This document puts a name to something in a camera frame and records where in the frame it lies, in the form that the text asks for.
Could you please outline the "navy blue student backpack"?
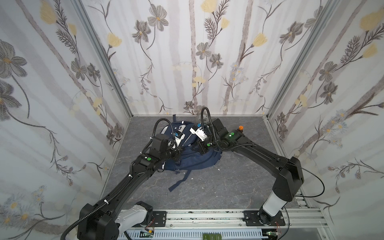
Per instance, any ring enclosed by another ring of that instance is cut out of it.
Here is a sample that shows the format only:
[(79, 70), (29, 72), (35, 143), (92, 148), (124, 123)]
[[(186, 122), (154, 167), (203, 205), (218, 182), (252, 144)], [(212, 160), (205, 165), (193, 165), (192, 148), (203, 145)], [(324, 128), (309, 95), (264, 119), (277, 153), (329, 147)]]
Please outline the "navy blue student backpack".
[(185, 171), (184, 178), (169, 187), (170, 192), (185, 182), (192, 171), (212, 167), (222, 157), (222, 152), (214, 149), (210, 149), (204, 154), (199, 152), (198, 141), (200, 138), (190, 131), (194, 125), (194, 123), (189, 121), (177, 121), (176, 115), (173, 115), (173, 129), (170, 130), (169, 126), (166, 126), (161, 131), (162, 134), (167, 136), (175, 134), (176, 142), (182, 149), (181, 156), (178, 160), (167, 160), (165, 162), (164, 170), (166, 171), (172, 171), (176, 174), (180, 173), (180, 171)]

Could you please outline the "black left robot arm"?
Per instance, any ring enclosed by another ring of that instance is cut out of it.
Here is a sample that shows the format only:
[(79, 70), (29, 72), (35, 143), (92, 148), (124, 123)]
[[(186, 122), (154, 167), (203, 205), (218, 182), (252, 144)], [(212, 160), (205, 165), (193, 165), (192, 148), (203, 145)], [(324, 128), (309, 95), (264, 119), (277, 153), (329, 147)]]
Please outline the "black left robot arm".
[(79, 240), (116, 240), (130, 227), (119, 222), (123, 205), (135, 191), (168, 160), (178, 161), (182, 148), (142, 152), (130, 166), (129, 173), (103, 199), (96, 204), (86, 204), (80, 211), (77, 223)]

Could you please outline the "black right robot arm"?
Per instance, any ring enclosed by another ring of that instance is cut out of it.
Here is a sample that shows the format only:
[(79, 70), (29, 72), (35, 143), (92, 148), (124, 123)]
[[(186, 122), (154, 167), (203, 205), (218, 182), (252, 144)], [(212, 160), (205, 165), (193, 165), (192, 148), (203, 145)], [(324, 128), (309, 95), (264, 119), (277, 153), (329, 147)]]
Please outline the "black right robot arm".
[(263, 167), (276, 178), (272, 193), (257, 213), (257, 221), (262, 225), (270, 225), (281, 213), (281, 209), (295, 198), (304, 183), (302, 166), (297, 158), (288, 159), (257, 145), (246, 137), (242, 126), (228, 131), (221, 120), (216, 119), (209, 124), (198, 123), (190, 132), (200, 139), (198, 146), (201, 154), (213, 149), (235, 152)]

